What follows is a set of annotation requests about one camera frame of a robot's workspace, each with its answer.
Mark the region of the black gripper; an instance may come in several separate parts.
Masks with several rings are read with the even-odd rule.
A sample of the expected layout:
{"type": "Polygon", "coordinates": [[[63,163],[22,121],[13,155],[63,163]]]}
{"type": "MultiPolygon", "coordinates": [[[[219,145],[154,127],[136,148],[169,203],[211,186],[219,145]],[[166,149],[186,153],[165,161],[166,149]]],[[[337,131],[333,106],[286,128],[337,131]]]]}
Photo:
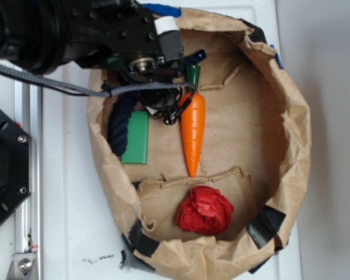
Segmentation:
{"type": "Polygon", "coordinates": [[[137,1],[67,1],[67,61],[113,69],[138,83],[181,76],[184,47],[172,16],[137,1]]]}

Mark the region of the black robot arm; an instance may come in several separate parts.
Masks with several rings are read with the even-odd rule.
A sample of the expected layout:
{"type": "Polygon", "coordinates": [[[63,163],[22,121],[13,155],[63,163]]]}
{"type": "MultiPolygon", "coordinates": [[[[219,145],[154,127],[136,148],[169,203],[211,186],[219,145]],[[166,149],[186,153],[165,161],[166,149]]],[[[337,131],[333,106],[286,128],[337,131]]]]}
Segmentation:
{"type": "Polygon", "coordinates": [[[181,76],[184,48],[172,15],[137,1],[0,1],[0,60],[33,74],[74,62],[137,82],[181,76]]]}

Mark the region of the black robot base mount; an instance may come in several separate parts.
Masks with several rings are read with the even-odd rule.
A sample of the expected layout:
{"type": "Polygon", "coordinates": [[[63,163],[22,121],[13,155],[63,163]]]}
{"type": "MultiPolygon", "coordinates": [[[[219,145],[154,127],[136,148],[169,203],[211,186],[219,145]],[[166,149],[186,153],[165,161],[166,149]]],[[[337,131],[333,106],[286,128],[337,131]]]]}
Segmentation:
{"type": "Polygon", "coordinates": [[[31,137],[0,109],[0,226],[30,194],[31,137]]]}

